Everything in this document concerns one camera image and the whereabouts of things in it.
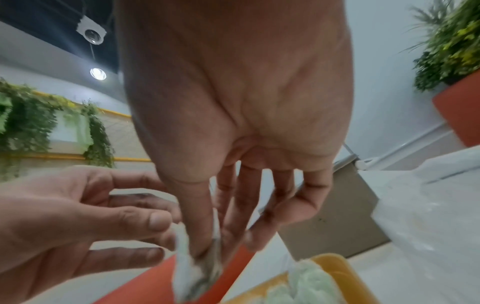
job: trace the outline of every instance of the ceiling light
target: ceiling light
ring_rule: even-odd
[[[105,72],[102,69],[99,69],[99,68],[91,69],[90,70],[90,75],[93,78],[98,79],[98,80],[105,80],[105,78],[107,78],[107,75],[105,74]]]

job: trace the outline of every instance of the orange planter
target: orange planter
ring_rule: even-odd
[[[219,303],[253,256],[254,253],[242,246],[218,282],[198,301],[191,304]],[[175,256],[144,272],[94,304],[175,304],[171,289],[174,268]]]
[[[435,96],[433,104],[467,147],[480,145],[480,71]]]

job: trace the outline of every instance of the orange tray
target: orange tray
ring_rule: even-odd
[[[343,256],[327,253],[311,260],[333,277],[348,304],[380,304]],[[287,281],[288,274],[280,274],[222,304],[250,304],[252,300],[264,297],[271,287]]]

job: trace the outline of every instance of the potted plant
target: potted plant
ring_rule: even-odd
[[[466,146],[480,144],[480,0],[464,0],[454,8],[449,0],[435,0],[428,11],[414,9],[430,26],[422,56],[415,60],[415,87],[449,88],[433,103]]]
[[[113,148],[92,103],[75,104],[66,98],[36,92],[0,80],[0,173],[18,174],[20,158],[49,153],[52,142],[72,141],[72,150],[90,165],[113,167]]]

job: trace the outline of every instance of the white table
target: white table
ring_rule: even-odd
[[[360,174],[377,196],[381,197],[384,186],[403,172],[363,171]],[[391,243],[356,255],[349,262],[381,303],[446,303],[427,294],[404,254]],[[253,257],[223,300],[231,299],[285,272],[292,263],[292,257],[277,234],[262,252]]]

